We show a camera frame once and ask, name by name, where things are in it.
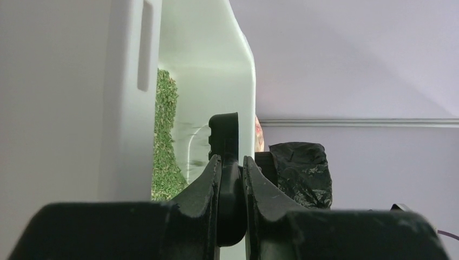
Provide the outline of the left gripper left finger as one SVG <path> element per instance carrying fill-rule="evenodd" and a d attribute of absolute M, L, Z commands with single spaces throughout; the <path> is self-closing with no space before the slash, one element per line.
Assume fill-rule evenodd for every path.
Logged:
<path fill-rule="evenodd" d="M 215 155 L 171 201 L 46 205 L 10 259 L 219 259 L 220 179 Z"/>

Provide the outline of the black litter scoop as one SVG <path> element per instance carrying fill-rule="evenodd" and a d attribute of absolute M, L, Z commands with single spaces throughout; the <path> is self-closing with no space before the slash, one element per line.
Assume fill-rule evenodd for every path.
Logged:
<path fill-rule="evenodd" d="M 238 114 L 214 115 L 208 126 L 211 129 L 208 157 L 221 157 L 217 244 L 219 247 L 228 247 L 239 243 L 247 230 L 246 201 L 239 166 Z"/>

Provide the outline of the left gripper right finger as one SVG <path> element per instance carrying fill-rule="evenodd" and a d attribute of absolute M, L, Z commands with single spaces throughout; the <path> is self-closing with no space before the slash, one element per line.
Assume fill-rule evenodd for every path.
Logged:
<path fill-rule="evenodd" d="M 247 259 L 448 259 L 431 224 L 411 211 L 307 209 L 244 158 Z"/>

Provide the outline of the black trash bin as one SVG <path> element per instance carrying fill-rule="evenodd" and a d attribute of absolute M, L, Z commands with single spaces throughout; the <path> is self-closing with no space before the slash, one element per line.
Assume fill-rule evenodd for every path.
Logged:
<path fill-rule="evenodd" d="M 271 152 L 255 152 L 254 161 L 262 174 L 275 186 L 278 186 L 278 173 Z"/>

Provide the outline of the white plastic litter box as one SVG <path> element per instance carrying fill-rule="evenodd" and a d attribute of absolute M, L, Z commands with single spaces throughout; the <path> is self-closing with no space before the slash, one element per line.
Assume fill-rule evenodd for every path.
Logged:
<path fill-rule="evenodd" d="M 1 259 L 46 204 L 150 200 L 158 69 L 186 180 L 215 114 L 238 113 L 253 155 L 254 58 L 229 1 L 1 1 Z"/>

